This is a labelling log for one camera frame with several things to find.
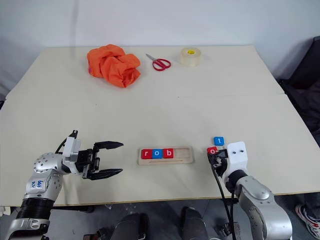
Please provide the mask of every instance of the person's shoe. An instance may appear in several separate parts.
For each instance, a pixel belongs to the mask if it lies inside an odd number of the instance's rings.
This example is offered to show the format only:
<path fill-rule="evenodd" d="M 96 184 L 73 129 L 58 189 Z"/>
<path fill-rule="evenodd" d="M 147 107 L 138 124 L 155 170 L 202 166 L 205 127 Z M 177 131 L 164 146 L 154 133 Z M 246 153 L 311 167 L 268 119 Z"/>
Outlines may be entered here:
<path fill-rule="evenodd" d="M 295 212 L 299 218 L 304 221 L 309 233 L 320 240 L 320 220 L 307 215 L 306 208 L 303 205 L 295 206 Z"/>

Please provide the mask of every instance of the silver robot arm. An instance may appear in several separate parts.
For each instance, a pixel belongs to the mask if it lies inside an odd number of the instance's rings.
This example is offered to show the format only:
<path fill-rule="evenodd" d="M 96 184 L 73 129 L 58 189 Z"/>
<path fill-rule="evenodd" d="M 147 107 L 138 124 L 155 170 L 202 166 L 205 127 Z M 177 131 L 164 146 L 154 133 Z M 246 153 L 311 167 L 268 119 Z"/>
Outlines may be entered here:
<path fill-rule="evenodd" d="M 230 193 L 250 219 L 253 240 L 292 239 L 287 213 L 275 202 L 273 193 L 254 177 L 247 175 L 247 150 L 243 141 L 227 145 L 215 154 L 208 153 L 212 170 L 222 177 Z"/>
<path fill-rule="evenodd" d="M 96 142 L 92 149 L 80 151 L 78 131 L 74 130 L 58 147 L 55 153 L 45 153 L 33 163 L 33 173 L 28 180 L 21 209 L 10 225 L 6 240 L 49 240 L 50 211 L 62 188 L 66 174 L 81 175 L 83 179 L 98 180 L 109 178 L 122 169 L 99 171 L 100 149 L 115 149 L 123 146 L 120 142 Z"/>

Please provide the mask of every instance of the tape roll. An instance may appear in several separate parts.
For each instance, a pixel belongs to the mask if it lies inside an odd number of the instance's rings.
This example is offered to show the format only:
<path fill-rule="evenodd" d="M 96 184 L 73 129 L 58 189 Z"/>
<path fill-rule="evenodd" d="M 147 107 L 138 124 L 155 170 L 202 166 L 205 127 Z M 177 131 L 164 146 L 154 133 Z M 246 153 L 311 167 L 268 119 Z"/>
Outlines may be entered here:
<path fill-rule="evenodd" d="M 187 67 L 198 66 L 201 59 L 201 51 L 196 47 L 185 47 L 181 50 L 180 62 Z"/>

